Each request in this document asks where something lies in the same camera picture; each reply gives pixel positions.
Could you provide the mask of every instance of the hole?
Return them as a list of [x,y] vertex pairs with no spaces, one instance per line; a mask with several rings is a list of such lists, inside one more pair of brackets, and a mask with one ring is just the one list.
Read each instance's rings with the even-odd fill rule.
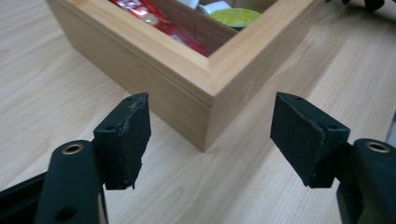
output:
[[72,219],[76,215],[77,211],[76,207],[63,208],[56,214],[55,221],[66,222]]
[[327,127],[330,128],[330,129],[337,129],[338,128],[336,125],[333,125],[333,124],[329,124],[329,125],[327,125]]
[[386,146],[384,146],[382,144],[379,144],[379,143],[368,142],[368,143],[366,143],[366,146],[368,148],[370,148],[371,150],[376,151],[376,152],[382,152],[382,153],[390,152],[388,147],[386,147]]
[[75,153],[80,152],[83,148],[84,148],[83,145],[75,144],[75,145],[71,145],[71,146],[65,147],[64,150],[62,150],[62,153],[64,155],[71,155],[71,154],[75,154]]
[[108,131],[112,131],[112,130],[115,130],[115,129],[116,129],[115,126],[107,126],[106,127],[106,130],[108,130]]

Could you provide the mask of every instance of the black clamp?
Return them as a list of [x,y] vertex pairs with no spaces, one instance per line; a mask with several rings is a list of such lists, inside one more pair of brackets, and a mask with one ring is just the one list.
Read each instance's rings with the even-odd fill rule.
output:
[[[343,4],[346,5],[350,0],[342,0]],[[380,9],[385,4],[385,0],[364,0],[367,11],[376,11]]]
[[151,136],[149,96],[121,101],[93,134],[55,149],[46,173],[0,192],[0,223],[107,223],[103,185],[134,188]]
[[373,139],[347,142],[348,127],[305,99],[276,95],[271,138],[306,186],[330,188],[343,223],[396,223],[396,148]]

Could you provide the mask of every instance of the wood grain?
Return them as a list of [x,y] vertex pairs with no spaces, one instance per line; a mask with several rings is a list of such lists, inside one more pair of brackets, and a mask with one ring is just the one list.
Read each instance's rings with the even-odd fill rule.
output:
[[[295,2],[295,5],[279,2],[213,55],[212,83],[219,92],[214,97],[206,139],[208,146],[236,115],[225,111],[243,109],[302,42],[310,26],[301,24],[311,24],[322,4],[319,1]],[[297,79],[306,79],[315,74],[294,75]]]
[[[340,223],[337,184],[305,188],[269,139],[272,108],[276,91],[300,94],[350,127],[350,143],[384,140],[396,106],[396,22],[378,14],[359,1],[326,4],[206,153],[151,113],[136,190],[106,193],[110,223]],[[44,172],[57,146],[92,140],[129,93],[72,48],[44,1],[0,2],[0,28],[2,190]]]
[[[191,139],[196,146],[205,147],[207,122],[202,120],[209,120],[209,109],[162,76],[166,68],[158,70],[157,67],[149,66],[148,62],[136,56],[136,50],[126,50],[107,35],[93,29],[89,23],[79,20],[71,11],[52,1],[49,3],[51,8],[57,11],[59,20],[68,21],[63,23],[63,29],[76,49],[105,73],[117,74],[112,78],[128,92],[147,91],[150,94],[150,108],[156,111],[158,116],[167,118],[166,121],[170,125]],[[98,47],[102,48],[100,54],[92,51]]]
[[212,52],[219,49],[237,34],[235,29],[212,20],[202,12],[186,7],[178,1],[154,0],[152,2],[161,9],[171,22]]

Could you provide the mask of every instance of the wooden box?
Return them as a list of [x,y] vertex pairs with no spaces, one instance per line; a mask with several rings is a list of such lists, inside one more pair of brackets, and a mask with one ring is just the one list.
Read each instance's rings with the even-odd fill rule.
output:
[[237,33],[174,0],[153,2],[214,53],[206,58],[107,0],[48,0],[74,48],[130,93],[147,91],[152,111],[201,150],[289,57],[324,3],[230,0],[263,12]]

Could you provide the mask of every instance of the light wood surface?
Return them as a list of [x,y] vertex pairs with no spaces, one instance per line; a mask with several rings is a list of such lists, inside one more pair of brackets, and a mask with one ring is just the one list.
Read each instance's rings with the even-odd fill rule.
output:
[[[269,139],[276,91],[339,119],[351,143],[386,137],[396,105],[396,4],[372,15],[339,2],[325,5],[206,153],[151,113],[136,190],[106,193],[110,222],[339,223],[337,184],[305,188]],[[91,140],[127,95],[70,46],[44,1],[1,1],[0,190],[44,172],[57,146]]]
[[324,5],[278,0],[206,58],[108,1],[47,2],[75,49],[128,92],[149,91],[152,111],[201,150],[289,58]]

